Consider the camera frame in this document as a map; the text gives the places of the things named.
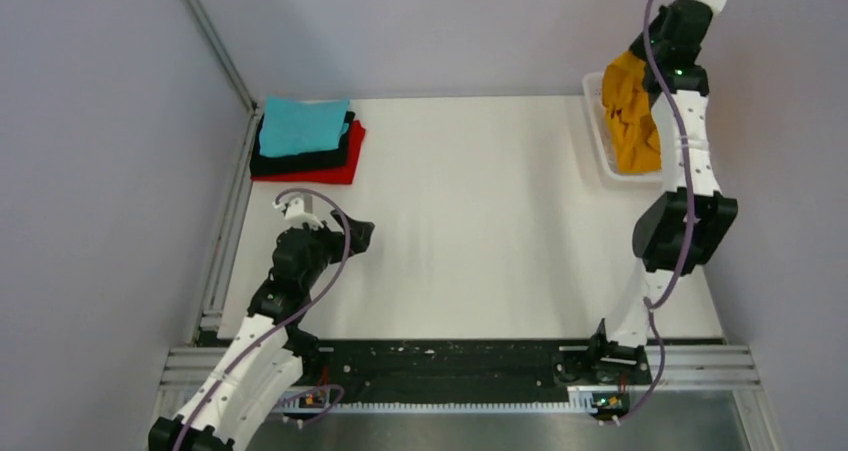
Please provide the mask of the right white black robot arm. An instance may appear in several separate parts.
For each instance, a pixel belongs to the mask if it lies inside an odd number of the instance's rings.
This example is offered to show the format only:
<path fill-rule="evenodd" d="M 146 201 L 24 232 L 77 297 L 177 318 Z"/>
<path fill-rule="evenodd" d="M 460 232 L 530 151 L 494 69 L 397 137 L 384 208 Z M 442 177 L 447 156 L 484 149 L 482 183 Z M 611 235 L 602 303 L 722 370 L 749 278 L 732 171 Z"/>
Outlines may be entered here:
<path fill-rule="evenodd" d="M 721 191 L 707 136 L 709 82 L 697 58 L 722 0 L 676 0 L 660 7 L 630 47 L 604 71 L 600 103 L 618 170 L 654 173 L 658 198 L 637 219 L 635 270 L 601 319 L 586 356 L 589 375 L 612 383 L 643 363 L 654 314 L 715 253 L 738 214 Z"/>

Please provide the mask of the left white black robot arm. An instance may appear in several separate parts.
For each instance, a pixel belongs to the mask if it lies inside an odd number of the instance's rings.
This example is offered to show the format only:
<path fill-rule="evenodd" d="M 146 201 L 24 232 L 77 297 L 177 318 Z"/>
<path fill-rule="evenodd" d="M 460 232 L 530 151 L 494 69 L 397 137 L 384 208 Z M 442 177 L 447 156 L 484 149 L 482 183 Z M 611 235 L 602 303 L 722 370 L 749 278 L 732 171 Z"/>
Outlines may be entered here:
<path fill-rule="evenodd" d="M 375 230 L 368 221 L 333 210 L 334 231 L 307 212 L 287 208 L 267 277 L 251 298 L 240 328 L 196 393 L 147 436 L 150 450 L 243 450 L 283 393 L 308 384 L 321 364 L 315 336 L 299 323 L 311 289 L 330 266 L 365 252 Z"/>

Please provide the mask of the orange t shirt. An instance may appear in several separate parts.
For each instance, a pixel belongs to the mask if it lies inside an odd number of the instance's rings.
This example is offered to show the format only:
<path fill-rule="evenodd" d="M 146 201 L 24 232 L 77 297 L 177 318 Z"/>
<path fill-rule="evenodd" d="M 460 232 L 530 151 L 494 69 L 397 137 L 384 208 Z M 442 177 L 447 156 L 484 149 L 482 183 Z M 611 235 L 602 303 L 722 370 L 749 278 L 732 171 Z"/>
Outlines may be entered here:
<path fill-rule="evenodd" d="M 661 170 L 661 144 L 643 86 L 645 61 L 625 51 L 605 69 L 601 102 L 618 170 L 636 175 Z"/>

